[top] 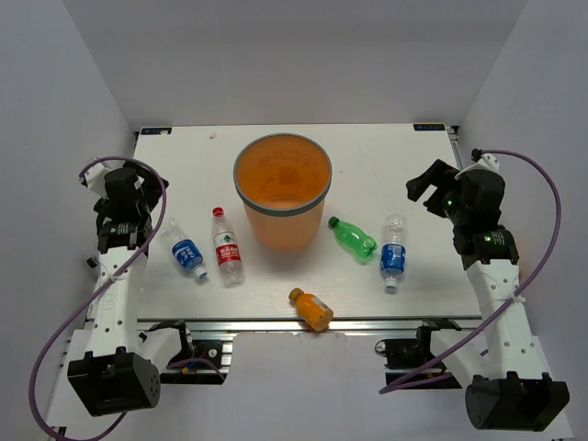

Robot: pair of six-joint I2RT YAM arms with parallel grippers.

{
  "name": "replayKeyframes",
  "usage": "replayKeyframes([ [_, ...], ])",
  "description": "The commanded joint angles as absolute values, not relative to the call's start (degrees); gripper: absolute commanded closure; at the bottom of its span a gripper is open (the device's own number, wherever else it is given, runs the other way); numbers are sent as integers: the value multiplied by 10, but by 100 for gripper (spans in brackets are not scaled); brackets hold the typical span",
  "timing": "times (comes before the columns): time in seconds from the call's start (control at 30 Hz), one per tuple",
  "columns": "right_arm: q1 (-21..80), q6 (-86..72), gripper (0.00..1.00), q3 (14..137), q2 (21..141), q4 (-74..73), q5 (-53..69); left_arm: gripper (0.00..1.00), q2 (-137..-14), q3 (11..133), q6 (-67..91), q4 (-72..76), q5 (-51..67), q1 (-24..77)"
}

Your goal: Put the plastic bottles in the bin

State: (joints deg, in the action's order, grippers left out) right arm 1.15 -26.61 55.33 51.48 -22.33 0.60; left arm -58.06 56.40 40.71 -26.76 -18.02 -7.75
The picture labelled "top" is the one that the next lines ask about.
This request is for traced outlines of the blue label water bottle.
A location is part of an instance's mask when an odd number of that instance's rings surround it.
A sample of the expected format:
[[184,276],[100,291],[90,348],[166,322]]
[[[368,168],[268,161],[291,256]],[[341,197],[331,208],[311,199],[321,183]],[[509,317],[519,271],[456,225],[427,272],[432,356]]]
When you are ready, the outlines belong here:
[[385,289],[394,291],[403,279],[406,267],[406,219],[400,214],[390,215],[382,227],[380,274]]
[[198,281],[207,278],[208,270],[202,253],[174,218],[164,220],[160,229],[160,237],[171,256],[186,273]]

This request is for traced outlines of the green plastic bottle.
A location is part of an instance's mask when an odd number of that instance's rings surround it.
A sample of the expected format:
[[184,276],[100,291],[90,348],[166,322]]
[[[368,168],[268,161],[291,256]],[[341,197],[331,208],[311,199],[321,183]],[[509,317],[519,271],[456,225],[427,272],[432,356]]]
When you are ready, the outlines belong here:
[[328,226],[336,241],[360,264],[366,264],[378,249],[375,239],[352,223],[332,216]]

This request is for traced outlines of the red label water bottle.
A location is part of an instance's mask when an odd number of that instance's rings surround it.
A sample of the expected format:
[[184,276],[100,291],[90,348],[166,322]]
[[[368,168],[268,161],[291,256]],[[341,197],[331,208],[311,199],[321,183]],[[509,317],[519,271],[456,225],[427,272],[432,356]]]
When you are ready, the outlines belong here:
[[221,207],[212,210],[212,241],[223,283],[227,287],[243,283],[243,261],[234,228]]

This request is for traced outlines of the orange juice bottle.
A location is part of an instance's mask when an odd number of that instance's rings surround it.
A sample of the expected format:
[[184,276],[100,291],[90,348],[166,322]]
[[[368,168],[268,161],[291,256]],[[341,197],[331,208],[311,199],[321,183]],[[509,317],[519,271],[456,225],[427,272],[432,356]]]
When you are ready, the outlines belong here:
[[330,307],[315,295],[307,293],[300,288],[291,290],[288,294],[288,299],[298,315],[314,331],[324,331],[334,317],[334,311]]

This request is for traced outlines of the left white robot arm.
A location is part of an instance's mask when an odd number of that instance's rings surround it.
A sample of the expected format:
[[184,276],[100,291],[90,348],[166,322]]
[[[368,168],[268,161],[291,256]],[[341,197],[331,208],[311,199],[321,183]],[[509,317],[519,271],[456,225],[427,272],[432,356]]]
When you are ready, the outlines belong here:
[[151,213],[165,182],[145,166],[99,164],[84,174],[99,194],[95,204],[99,278],[95,319],[85,353],[67,378],[93,416],[153,408],[160,399],[160,350],[173,366],[188,364],[194,344],[182,335],[164,338],[137,329],[138,300],[153,235]]

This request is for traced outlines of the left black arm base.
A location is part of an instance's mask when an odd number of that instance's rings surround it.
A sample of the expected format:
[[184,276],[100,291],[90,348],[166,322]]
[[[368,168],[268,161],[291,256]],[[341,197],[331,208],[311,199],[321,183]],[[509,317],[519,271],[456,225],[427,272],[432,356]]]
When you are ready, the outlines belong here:
[[152,335],[161,330],[174,329],[180,342],[179,352],[172,356],[166,368],[160,369],[163,384],[182,385],[222,385],[227,374],[223,371],[228,365],[222,361],[224,342],[212,337],[194,337],[187,323],[182,320],[157,322],[139,331],[139,342],[146,344]]

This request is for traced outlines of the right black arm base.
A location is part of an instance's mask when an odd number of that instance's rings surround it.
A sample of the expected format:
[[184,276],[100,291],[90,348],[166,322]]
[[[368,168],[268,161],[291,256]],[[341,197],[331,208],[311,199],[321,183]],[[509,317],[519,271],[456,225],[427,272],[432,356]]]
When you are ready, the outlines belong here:
[[[431,334],[442,330],[462,331],[462,328],[455,321],[449,319],[427,319],[417,327],[415,337],[383,339],[378,341],[374,346],[374,350],[376,354],[386,359],[386,385],[400,378],[405,373],[410,372],[425,362],[433,359],[435,356],[430,351]],[[425,373],[415,376],[410,379],[409,382],[433,379],[438,376],[446,375],[446,373],[447,368],[443,362],[439,362],[432,368],[432,370],[429,369],[428,371],[425,371]],[[457,380],[449,374],[446,379],[441,379],[437,382],[424,385],[412,386],[408,389],[457,390],[461,389],[461,386]]]

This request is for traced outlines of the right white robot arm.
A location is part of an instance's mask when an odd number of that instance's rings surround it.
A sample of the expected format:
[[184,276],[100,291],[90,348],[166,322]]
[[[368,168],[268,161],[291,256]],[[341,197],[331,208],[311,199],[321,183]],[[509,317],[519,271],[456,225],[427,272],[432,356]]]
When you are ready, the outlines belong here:
[[416,341],[414,353],[424,365],[441,360],[465,389],[465,406],[480,430],[542,432],[570,400],[563,381],[550,377],[538,354],[521,296],[519,254],[515,238],[500,223],[505,183],[497,159],[484,154],[459,171],[441,160],[406,184],[416,201],[451,221],[453,243],[481,310],[487,354],[472,343],[453,354],[448,349],[461,337],[457,331],[435,331]]

